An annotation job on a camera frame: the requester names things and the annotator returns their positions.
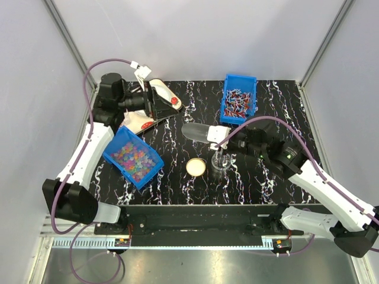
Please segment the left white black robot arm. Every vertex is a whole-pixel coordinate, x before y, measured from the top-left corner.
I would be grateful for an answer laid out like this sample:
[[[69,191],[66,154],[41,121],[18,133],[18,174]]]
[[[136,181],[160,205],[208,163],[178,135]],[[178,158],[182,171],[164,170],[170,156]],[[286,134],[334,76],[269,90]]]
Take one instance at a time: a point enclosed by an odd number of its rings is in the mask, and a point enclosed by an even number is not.
[[[88,191],[96,165],[120,130],[126,111],[160,121],[176,115],[181,107],[181,100],[159,79],[139,79],[139,87],[128,91],[120,74],[103,75],[82,140],[58,176],[43,183],[51,219],[75,224],[102,222],[114,234],[125,232],[128,220],[121,216],[121,208],[97,201]]]

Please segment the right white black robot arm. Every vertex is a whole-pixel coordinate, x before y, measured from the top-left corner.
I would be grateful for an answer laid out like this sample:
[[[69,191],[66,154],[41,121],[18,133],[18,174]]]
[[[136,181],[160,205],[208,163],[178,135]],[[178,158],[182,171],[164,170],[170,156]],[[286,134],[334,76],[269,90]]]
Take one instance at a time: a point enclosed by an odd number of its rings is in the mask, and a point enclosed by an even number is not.
[[[220,144],[261,159],[269,170],[301,187],[329,210],[321,214],[280,204],[269,216],[269,228],[274,234],[297,230],[319,235],[357,258],[377,251],[374,244],[378,240],[378,208],[328,175],[286,122],[270,116],[252,118],[229,131]]]

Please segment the clear plastic scoop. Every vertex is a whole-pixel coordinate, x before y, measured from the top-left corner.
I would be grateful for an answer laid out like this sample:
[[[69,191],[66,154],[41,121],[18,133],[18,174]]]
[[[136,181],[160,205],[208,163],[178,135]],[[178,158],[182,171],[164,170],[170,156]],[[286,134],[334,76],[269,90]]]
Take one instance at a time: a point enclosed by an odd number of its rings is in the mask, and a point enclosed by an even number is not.
[[[207,139],[209,128],[209,125],[189,122],[182,126],[181,132],[190,140],[208,144],[210,143]]]

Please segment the blue bin of star candies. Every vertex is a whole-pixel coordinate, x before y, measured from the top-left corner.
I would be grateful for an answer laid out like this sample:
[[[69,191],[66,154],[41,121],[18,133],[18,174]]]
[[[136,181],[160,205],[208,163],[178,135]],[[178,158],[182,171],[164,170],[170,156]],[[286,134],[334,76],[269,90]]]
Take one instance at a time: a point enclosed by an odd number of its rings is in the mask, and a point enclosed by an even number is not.
[[[164,166],[160,155],[125,126],[119,128],[102,156],[138,190],[147,185]]]

